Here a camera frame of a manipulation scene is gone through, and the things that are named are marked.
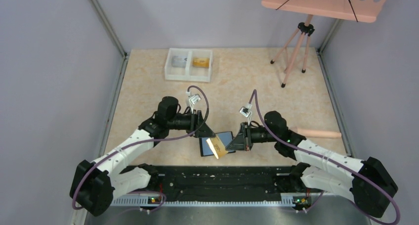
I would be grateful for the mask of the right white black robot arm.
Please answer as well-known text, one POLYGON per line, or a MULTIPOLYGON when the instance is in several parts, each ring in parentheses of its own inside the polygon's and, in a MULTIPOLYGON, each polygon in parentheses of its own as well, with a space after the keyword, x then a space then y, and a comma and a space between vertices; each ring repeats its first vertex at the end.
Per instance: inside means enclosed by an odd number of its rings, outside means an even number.
POLYGON ((282 156, 297 162, 289 175, 296 190, 332 192, 353 202, 369 216, 383 216, 398 186, 380 160, 374 157, 361 160, 325 149, 290 130, 277 111, 266 113, 263 122, 255 127, 241 123, 227 150, 249 151, 255 143, 274 142, 282 156))

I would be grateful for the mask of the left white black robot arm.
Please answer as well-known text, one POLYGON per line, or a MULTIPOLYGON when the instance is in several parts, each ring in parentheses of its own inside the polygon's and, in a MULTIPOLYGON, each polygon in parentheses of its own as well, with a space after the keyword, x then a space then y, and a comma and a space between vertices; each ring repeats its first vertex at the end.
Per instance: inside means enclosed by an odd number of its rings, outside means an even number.
POLYGON ((161 141, 168 141, 171 130, 185 131, 186 136, 211 138, 216 134, 206 124, 209 112, 194 108, 204 94, 189 94, 185 112, 178 109, 178 99, 165 96, 157 111, 142 122, 120 145, 93 160, 83 160, 77 165, 70 197, 75 210, 86 209, 91 215, 103 214, 114 199, 146 188, 155 175, 145 164, 128 169, 130 163, 161 141))

